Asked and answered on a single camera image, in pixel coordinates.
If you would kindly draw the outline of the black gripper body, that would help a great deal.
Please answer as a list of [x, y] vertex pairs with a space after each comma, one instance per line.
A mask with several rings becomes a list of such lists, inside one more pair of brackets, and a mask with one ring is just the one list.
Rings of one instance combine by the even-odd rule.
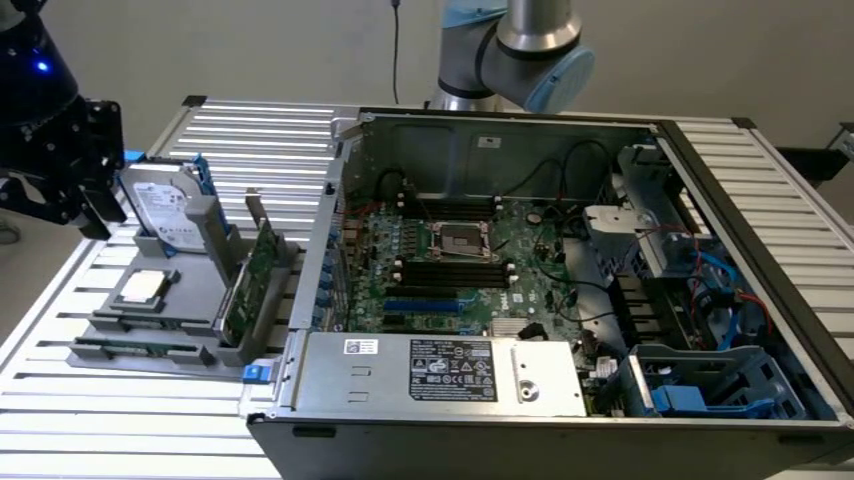
[[122, 168], [114, 101], [78, 97], [53, 117], [1, 129], [1, 169], [22, 177], [46, 201], [112, 201]]

